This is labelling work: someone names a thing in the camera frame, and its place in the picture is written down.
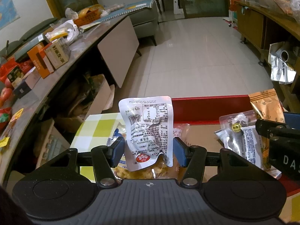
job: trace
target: basket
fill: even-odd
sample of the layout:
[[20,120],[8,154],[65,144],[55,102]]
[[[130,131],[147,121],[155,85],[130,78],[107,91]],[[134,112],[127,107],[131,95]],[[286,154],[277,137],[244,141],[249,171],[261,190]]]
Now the basket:
[[74,19],[74,24],[76,24],[77,27],[80,27],[83,25],[88,25],[100,18],[101,18],[101,12],[99,10],[94,10],[88,12],[83,18]]

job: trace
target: tiled floor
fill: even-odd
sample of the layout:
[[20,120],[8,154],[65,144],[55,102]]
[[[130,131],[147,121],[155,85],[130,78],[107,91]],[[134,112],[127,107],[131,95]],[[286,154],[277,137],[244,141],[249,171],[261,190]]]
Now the tiled floor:
[[169,95],[171,98],[243,95],[271,89],[272,82],[251,44],[222,18],[195,18],[161,23],[151,41],[141,44],[121,89],[120,99]]

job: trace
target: wooden cabinet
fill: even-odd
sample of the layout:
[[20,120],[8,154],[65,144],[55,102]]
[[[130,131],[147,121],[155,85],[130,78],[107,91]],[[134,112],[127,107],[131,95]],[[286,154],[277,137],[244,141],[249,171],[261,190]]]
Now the wooden cabinet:
[[266,18],[261,13],[237,5],[238,31],[257,49],[263,48]]

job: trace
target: nutrition facts table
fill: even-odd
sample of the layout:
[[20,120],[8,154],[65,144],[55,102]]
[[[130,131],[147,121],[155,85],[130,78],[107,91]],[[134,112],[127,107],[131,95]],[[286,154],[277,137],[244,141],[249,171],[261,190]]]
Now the nutrition facts table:
[[168,122],[168,110],[166,103],[143,104],[144,122]]

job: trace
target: checkered tablecloth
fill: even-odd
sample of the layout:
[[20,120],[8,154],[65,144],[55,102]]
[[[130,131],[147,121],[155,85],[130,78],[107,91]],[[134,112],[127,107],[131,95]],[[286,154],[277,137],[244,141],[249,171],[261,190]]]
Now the checkered tablecloth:
[[78,129],[71,148],[89,152],[96,146],[107,145],[116,128],[125,126],[120,113],[89,115]]

